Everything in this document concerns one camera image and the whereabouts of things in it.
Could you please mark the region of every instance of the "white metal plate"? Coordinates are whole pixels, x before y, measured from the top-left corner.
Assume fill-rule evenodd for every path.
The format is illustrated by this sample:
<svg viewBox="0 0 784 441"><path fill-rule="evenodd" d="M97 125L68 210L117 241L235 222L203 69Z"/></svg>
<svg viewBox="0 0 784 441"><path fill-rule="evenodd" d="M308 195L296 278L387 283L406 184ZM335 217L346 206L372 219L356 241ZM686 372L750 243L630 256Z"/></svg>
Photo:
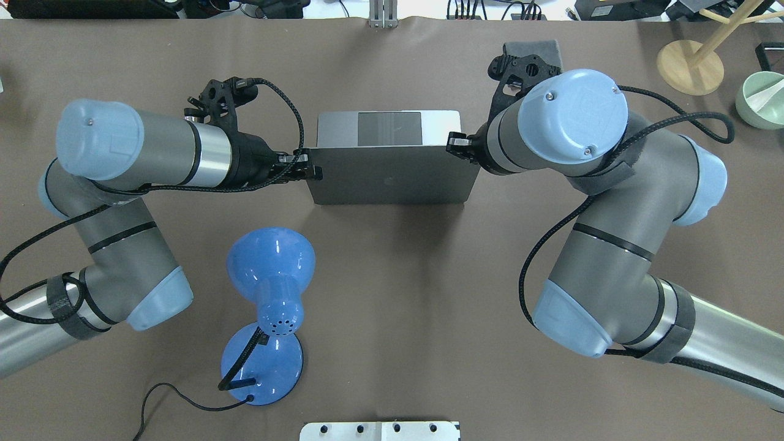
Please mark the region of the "white metal plate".
<svg viewBox="0 0 784 441"><path fill-rule="evenodd" d="M309 423L299 441L460 441L456 421Z"/></svg>

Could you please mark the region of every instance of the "table surface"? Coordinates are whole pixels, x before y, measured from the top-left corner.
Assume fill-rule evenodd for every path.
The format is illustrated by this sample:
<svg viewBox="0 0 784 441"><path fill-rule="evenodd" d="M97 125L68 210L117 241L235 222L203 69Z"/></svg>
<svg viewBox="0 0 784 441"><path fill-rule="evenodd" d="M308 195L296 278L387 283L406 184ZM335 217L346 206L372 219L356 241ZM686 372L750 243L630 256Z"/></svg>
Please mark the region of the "table surface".
<svg viewBox="0 0 784 441"><path fill-rule="evenodd" d="M323 111L456 109L466 131L487 115L488 62L507 41L555 38L566 68L672 97L689 111L733 107L759 69L754 47L784 41L781 25L746 25L720 48L726 78L706 97L667 86L655 57L667 42L705 41L715 24L447 23L412 18L392 31L362 19L35 22L0 25L0 250L55 224L36 195L54 156L56 123L71 100L117 100L181 115L211 78L263 76L280 86L315 144ZM635 111L670 116L647 97ZM239 110L240 128L273 148L296 145L285 105L263 92ZM719 155L724 201L704 221L674 228L652 266L703 299L784 332L784 132L738 121L731 145L677 129ZM126 324L0 381L0 439L130 439L145 391L170 381L200 403L219 392L231 335L254 320L223 262L245 233L273 225L314 245L303 297L305 368L279 403L208 414L156 392L145 439L298 439L311 421L460 421L464 439L781 439L784 417L675 366L586 359L530 327L517 303L528 251L582 200L552 171L480 173L458 206L315 206L303 182L246 195L158 192L145 198L194 288L194 303L155 328ZM554 237L529 273L537 292L565 239ZM29 282L90 264L67 229L19 256L7 296Z"/></svg>

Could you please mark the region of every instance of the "wooden mug tree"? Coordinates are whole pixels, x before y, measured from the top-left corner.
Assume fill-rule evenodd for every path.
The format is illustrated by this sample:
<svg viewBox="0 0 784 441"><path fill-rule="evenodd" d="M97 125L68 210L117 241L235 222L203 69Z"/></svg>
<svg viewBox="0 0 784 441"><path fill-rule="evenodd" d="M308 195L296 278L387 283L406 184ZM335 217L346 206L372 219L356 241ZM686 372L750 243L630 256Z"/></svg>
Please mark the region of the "wooden mug tree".
<svg viewBox="0 0 784 441"><path fill-rule="evenodd" d="M749 17L763 0L745 0L729 18L702 9L699 13L721 23L705 44L678 40L664 46L656 57L659 73L674 89L688 95L707 95L724 79L724 65L714 50L741 24L784 16L784 11Z"/></svg>

